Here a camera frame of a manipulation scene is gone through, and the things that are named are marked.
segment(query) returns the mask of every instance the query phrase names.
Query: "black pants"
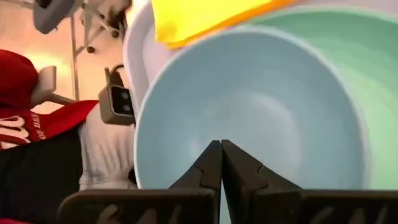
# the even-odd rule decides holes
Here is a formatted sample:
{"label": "black pants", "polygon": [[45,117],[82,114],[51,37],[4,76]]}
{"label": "black pants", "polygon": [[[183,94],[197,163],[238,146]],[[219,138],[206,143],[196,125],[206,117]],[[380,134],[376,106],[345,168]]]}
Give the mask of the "black pants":
{"label": "black pants", "polygon": [[77,127],[0,151],[0,218],[55,223],[62,200],[79,191],[81,173]]}

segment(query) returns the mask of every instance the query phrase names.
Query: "light blue bowl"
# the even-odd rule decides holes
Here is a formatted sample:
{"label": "light blue bowl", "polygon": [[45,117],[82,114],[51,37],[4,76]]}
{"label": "light blue bowl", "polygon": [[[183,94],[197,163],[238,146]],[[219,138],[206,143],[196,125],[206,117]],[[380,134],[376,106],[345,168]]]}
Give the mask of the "light blue bowl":
{"label": "light blue bowl", "polygon": [[362,189],[366,135],[338,77],[314,48],[271,28],[242,27],[184,50],[144,98],[138,186],[168,188],[211,140],[229,139],[303,188]]}

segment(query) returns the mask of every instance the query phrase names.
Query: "bowl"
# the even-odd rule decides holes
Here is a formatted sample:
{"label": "bowl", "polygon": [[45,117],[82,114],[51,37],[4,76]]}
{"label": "bowl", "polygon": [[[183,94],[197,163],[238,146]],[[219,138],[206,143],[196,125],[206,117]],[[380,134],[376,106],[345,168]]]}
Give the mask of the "bowl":
{"label": "bowl", "polygon": [[[271,28],[240,27],[184,49],[138,115],[139,188],[168,188],[214,139],[306,189],[366,188],[366,132],[339,77],[313,47]],[[220,217],[229,223],[224,195]]]}
{"label": "bowl", "polygon": [[398,25],[381,13],[355,8],[298,7],[262,16],[303,38],[340,70],[363,111],[371,149],[371,189],[398,189]]}

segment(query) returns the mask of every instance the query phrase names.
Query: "yellow cloth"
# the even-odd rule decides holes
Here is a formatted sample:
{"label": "yellow cloth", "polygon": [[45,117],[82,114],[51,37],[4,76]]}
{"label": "yellow cloth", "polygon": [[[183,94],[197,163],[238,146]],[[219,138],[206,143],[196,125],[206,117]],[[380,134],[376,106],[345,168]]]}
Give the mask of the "yellow cloth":
{"label": "yellow cloth", "polygon": [[182,47],[198,37],[298,0],[152,0],[156,41]]}

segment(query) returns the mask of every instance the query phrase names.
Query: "mint green bowl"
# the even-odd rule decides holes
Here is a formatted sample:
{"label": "mint green bowl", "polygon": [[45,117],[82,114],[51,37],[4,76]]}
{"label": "mint green bowl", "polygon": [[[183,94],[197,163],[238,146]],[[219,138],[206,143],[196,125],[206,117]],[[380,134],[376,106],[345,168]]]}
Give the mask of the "mint green bowl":
{"label": "mint green bowl", "polygon": [[248,24],[275,27],[305,39],[337,65],[366,121],[370,188],[398,189],[397,20],[355,9],[298,7]]}

